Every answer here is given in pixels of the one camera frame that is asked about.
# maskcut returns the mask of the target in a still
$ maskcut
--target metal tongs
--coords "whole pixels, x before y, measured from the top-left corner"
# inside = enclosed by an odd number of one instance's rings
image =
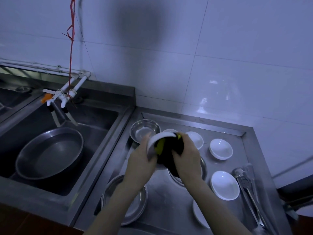
[[[253,186],[254,182],[252,182],[251,179],[247,176],[247,172],[242,168],[237,168],[234,170],[234,174],[242,191],[243,197],[245,198],[245,201],[247,202],[249,209],[251,210],[252,215],[256,220],[258,225],[257,229],[263,234],[267,232],[271,235],[277,235],[273,225],[258,202],[256,197],[256,188],[255,185]],[[257,214],[254,213],[251,203],[253,204],[253,207],[255,207]]]

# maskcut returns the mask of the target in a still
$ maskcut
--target person's left hand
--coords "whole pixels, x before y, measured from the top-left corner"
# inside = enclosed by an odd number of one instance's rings
[[[157,164],[156,156],[151,158],[150,161],[147,158],[149,136],[150,134],[145,135],[140,145],[131,153],[123,180],[123,183],[129,188],[133,188],[136,193],[150,180]]]

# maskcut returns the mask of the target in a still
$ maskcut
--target hand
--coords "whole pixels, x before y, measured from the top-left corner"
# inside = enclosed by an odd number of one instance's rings
[[[123,183],[126,183],[130,188],[134,188],[136,192],[139,192],[150,180],[157,164],[156,156],[151,158],[150,161],[147,158],[149,136],[150,134],[144,136],[140,145],[131,153],[123,180]]]
[[[174,163],[180,179],[186,186],[194,181],[201,179],[200,153],[194,142],[185,133],[178,133],[184,142],[184,151],[178,155],[172,150]]]

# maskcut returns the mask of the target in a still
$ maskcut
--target forearm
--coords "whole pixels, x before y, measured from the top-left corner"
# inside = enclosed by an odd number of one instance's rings
[[[109,203],[100,211],[84,235],[116,235],[137,192],[126,184],[119,184]]]
[[[186,185],[214,235],[251,235],[237,217],[218,199],[202,180]]]

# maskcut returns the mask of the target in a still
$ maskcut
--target red string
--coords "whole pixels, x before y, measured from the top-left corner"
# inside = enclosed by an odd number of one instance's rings
[[[68,27],[66,34],[67,37],[71,40],[71,53],[69,57],[69,79],[68,79],[68,86],[71,85],[71,70],[72,70],[72,49],[73,49],[73,43],[74,43],[74,35],[75,35],[75,28],[74,28],[74,22],[75,22],[75,0],[71,0],[71,19],[72,19],[72,24],[70,27]],[[72,36],[69,35],[68,31],[72,28]]]

